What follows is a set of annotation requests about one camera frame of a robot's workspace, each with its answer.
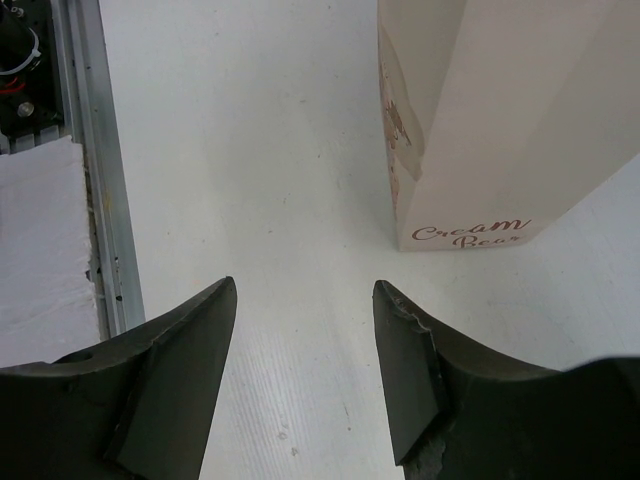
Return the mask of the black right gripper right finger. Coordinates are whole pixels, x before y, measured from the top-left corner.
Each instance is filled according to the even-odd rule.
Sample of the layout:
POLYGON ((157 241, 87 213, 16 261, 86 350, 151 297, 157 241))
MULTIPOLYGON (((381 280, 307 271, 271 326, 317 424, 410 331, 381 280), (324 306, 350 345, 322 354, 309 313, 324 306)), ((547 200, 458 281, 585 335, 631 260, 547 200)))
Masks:
POLYGON ((565 371, 493 350, 385 280, 375 340, 396 465, 408 479, 635 479, 639 361, 565 371))

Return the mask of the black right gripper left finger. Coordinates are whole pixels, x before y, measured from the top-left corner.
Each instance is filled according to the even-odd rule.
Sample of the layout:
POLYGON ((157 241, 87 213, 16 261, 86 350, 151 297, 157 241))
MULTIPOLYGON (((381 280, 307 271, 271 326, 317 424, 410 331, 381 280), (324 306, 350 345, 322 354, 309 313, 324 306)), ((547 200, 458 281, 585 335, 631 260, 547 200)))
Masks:
POLYGON ((196 479, 236 317, 226 277, 52 363, 1 372, 5 479, 196 479))

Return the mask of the beige cream bear paper bag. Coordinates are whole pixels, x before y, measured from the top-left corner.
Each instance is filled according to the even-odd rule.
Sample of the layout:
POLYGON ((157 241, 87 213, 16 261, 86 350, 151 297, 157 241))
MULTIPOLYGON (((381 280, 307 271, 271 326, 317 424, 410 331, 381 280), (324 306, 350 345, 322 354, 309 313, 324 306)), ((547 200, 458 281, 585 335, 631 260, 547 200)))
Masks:
POLYGON ((382 1, 398 246, 538 235, 639 152, 635 1, 382 1))

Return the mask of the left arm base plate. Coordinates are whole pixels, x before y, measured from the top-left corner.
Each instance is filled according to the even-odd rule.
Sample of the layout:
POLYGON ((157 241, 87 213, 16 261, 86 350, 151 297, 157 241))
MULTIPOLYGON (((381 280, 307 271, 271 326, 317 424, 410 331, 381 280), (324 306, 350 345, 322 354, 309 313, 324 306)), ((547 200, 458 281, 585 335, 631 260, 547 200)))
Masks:
POLYGON ((64 121, 49 1, 1 3, 1 133, 15 140, 64 121))

